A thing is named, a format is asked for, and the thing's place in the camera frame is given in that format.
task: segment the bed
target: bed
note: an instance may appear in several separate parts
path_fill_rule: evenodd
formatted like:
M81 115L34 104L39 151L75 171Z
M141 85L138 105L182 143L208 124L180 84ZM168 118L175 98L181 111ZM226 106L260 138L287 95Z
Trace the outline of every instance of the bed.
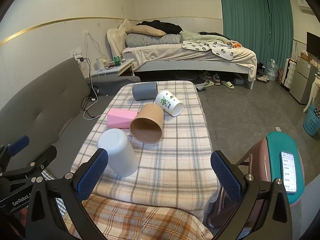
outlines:
M232 60L226 60L210 51L184 49L181 44L152 45L146 47L126 48L126 30L131 26L128 20L119 28L110 29L107 33L112 56L133 58L135 72L156 70L208 70L248 74L245 80L253 88L257 69L257 58L247 48L235 48Z

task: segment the metal screw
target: metal screw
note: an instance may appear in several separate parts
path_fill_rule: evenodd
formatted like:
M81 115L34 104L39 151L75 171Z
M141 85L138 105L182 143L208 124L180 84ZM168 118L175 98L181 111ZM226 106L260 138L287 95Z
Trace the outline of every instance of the metal screw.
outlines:
M276 178L276 184L281 185L282 184L282 179Z
M248 180L248 181L253 181L254 180L254 176L252 174L247 174L245 176L245 178Z
M64 177L65 177L66 179L71 179L72 176L73 176L73 173L71 173L71 172L68 172L67 174L64 175Z
M36 179L36 182L41 182L43 180L43 178L42 177L38 177L37 179Z

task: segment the black cable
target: black cable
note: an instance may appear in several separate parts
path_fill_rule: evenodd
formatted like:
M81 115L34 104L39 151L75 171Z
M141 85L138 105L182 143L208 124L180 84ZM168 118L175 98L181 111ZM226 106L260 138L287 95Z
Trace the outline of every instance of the black cable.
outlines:
M89 97L91 94L85 96L85 98L82 100L82 104L81 104L81 109L84 111L84 113L87 113L91 118L95 118L95 116L91 116L88 112L88 110L86 110L87 108L87 104L89 103Z
M91 85L91 88L92 88L92 91L93 91L94 88L93 88L92 79L91 79L91 61L90 61L90 59L85 58L85 57L84 57L84 58L80 58L80 61L83 62L84 60L86 60L87 63L88 63L88 65L89 65L89 79L90 79L90 85ZM86 109L86 108L87 108L87 104L89 103L90 95L91 95L91 92L90 92L89 95L87 95L87 96L82 100L81 108L82 108L82 110L84 110L84 114L87 113L91 118L96 118L95 116L91 116L91 115L89 114L88 110ZM85 100L86 98L88 98L88 99L87 99L87 102L85 103L85 106L82 107L82 106L83 106L83 102L84 102L84 100Z

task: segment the black clothing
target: black clothing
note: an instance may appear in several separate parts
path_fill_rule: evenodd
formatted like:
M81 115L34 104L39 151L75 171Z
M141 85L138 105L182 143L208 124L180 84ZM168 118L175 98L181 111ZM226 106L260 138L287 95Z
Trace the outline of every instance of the black clothing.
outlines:
M164 23L160 22L159 20L153 20L152 22L143 21L142 23L138 23L137 25L147 25L155 29L164 31L167 34L178 34L182 31L179 25L175 25L173 23Z
M231 41L231 39L229 39L228 37L220 34L220 33L207 33L207 32L200 32L200 35L216 35L216 36L220 36L220 37L225 37L226 39L228 39L229 41Z

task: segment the shoe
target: shoe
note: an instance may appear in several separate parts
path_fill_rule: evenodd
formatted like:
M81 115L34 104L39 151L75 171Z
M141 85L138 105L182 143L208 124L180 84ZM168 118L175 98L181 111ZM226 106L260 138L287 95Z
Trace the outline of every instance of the shoe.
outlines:
M220 78L219 78L218 74L212 75L212 79L213 79L215 85L217 85L217 86L220 85L221 82L220 82Z
M212 77L210 76L208 71L204 71L203 73L199 74L199 78L203 80L211 79Z
M211 87L211 86L214 86L214 83L211 81L211 80L206 80L204 82L204 87L207 88L207 87Z
M267 82L270 82L270 79L268 79L266 75L263 75L262 77L264 77L267 80Z
M262 77L260 77L260 78L257 78L257 81L262 82L262 83L267 83L267 82L269 82L270 80L268 81L267 76L262 76Z
M228 81L228 82L226 82L226 81L221 81L221 84L222 84L222 85L225 85L227 88L235 89L234 85L231 84L230 81Z

